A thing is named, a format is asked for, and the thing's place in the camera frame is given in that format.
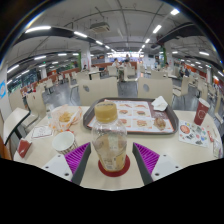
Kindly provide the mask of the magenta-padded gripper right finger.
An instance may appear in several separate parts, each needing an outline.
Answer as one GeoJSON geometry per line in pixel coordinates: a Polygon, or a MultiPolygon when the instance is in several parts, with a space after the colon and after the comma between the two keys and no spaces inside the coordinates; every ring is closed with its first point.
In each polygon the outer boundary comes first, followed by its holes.
{"type": "Polygon", "coordinates": [[[159,155],[138,143],[133,144],[132,152],[145,185],[182,169],[182,167],[167,154],[159,155]]]}

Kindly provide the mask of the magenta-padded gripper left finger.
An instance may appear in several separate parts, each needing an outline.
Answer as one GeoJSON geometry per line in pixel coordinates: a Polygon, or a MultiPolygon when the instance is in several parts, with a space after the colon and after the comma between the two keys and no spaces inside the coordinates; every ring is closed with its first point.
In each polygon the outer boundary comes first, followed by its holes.
{"type": "Polygon", "coordinates": [[[42,169],[79,185],[90,154],[91,144],[86,143],[66,155],[57,154],[42,169]]]}

